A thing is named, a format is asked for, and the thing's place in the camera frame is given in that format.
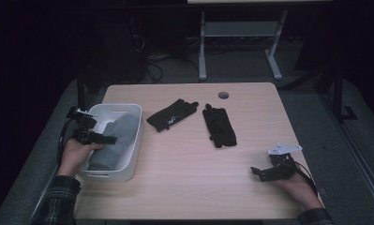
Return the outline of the person's left hand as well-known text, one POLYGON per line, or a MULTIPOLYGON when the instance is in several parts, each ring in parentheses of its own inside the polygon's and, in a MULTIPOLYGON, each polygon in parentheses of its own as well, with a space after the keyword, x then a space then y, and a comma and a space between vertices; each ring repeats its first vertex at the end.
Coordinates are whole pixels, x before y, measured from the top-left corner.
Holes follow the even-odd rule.
POLYGON ((102 147, 103 144, 100 143, 82 144, 75 139, 69 139, 66 142, 57 174, 59 176, 75 177, 89 154, 102 147))

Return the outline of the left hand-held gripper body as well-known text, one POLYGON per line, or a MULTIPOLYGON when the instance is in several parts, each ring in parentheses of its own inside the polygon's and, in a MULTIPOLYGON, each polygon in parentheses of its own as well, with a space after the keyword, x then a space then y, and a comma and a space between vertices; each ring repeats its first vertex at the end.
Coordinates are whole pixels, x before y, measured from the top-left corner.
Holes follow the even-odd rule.
POLYGON ((97 123, 93 116, 77 107, 71 107, 67 113, 67 118, 74 122, 71 137, 82 144, 91 143, 90 134, 97 123))

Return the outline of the black metal stand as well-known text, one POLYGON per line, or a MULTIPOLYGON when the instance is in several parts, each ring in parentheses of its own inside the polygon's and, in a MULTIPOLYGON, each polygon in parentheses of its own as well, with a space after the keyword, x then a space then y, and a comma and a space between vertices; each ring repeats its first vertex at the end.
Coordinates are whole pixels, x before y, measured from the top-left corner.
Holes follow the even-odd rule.
POLYGON ((339 123, 345 120, 356 120, 357 116, 351 106, 344 105, 343 99, 343 76, 339 67, 335 68, 334 90, 333 90, 333 114, 339 123))
POLYGON ((67 118, 76 118, 77 114, 85 113, 85 94, 84 94, 84 81, 83 81, 83 72, 78 73, 77 79, 77 105, 71 107, 67 113, 67 118))

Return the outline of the plain black glove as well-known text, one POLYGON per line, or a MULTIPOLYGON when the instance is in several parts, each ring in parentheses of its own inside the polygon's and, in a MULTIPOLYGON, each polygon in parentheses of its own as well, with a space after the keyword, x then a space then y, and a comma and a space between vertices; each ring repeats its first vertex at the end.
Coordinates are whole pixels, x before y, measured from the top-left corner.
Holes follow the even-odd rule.
POLYGON ((206 104, 202 114, 210 133, 210 140, 216 148, 237 145, 236 136, 225 109, 213 108, 210 104, 206 104))

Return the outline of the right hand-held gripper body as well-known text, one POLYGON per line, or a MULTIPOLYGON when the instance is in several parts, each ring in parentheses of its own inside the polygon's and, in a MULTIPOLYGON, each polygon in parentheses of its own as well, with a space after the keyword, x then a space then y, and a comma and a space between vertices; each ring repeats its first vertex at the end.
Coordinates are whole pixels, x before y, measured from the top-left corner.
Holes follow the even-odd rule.
POLYGON ((268 151, 268 156, 273 168, 269 170, 270 181, 289 179, 296 171, 292 152, 301 151, 301 145, 290 145, 278 142, 275 147, 268 151))

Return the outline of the person's right hand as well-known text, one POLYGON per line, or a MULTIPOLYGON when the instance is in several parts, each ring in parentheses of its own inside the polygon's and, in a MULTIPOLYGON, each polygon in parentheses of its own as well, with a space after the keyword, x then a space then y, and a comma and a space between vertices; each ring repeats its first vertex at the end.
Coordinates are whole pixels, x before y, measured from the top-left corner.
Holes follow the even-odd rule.
POLYGON ((295 173, 289 179, 280 179, 272 182, 272 185, 284 188, 293 199, 300 204, 308 203, 315 193, 311 189, 307 181, 298 173, 295 173))

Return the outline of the white plastic bin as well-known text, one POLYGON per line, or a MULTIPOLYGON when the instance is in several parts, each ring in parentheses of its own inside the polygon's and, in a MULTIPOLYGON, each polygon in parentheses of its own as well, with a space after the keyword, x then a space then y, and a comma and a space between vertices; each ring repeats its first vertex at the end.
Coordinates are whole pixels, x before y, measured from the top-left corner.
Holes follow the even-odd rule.
POLYGON ((85 180, 97 181, 127 181, 129 180, 136 168, 136 162, 139 154, 141 137, 142 137, 142 108, 137 104, 98 104, 88 112, 97 121, 92 131, 102 134, 108 123, 114 122, 125 114, 132 114, 140 119, 137 135, 134 141, 127 147, 124 154, 120 157, 114 171, 89 171, 88 160, 83 163, 79 176, 85 180))

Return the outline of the white metal desk frame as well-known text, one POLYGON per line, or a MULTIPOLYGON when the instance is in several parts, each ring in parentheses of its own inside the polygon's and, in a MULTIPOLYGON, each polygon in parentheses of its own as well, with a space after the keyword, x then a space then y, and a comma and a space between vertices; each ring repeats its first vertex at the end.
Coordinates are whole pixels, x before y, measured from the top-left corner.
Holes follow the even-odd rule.
POLYGON ((269 22, 208 22, 205 12, 201 13, 201 32, 199 50, 199 80, 207 79, 205 60, 206 38, 273 38, 272 46, 264 51, 267 62, 276 80, 282 79, 277 65, 275 52, 288 15, 282 10, 277 21, 269 22))

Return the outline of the black glove with white print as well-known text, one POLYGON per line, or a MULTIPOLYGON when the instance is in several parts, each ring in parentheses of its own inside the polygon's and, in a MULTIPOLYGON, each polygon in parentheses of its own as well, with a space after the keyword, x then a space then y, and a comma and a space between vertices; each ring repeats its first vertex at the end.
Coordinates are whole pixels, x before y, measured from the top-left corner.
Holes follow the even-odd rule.
POLYGON ((146 121, 153 126, 157 132, 160 132, 164 129, 169 129, 170 126, 195 113, 198 106, 198 102, 189 103, 179 98, 169 107, 148 117, 146 121))

